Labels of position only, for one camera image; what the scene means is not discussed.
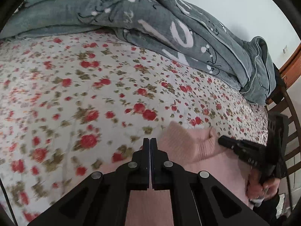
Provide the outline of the person's right hand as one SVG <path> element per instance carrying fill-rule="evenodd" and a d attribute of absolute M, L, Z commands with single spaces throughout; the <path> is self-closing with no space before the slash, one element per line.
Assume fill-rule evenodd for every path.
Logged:
<path fill-rule="evenodd" d="M 270 178 L 263 185 L 259 183 L 260 178 L 260 171 L 252 168 L 246 191 L 249 200 L 264 199 L 267 201 L 277 194 L 281 181 L 279 178 Z"/>

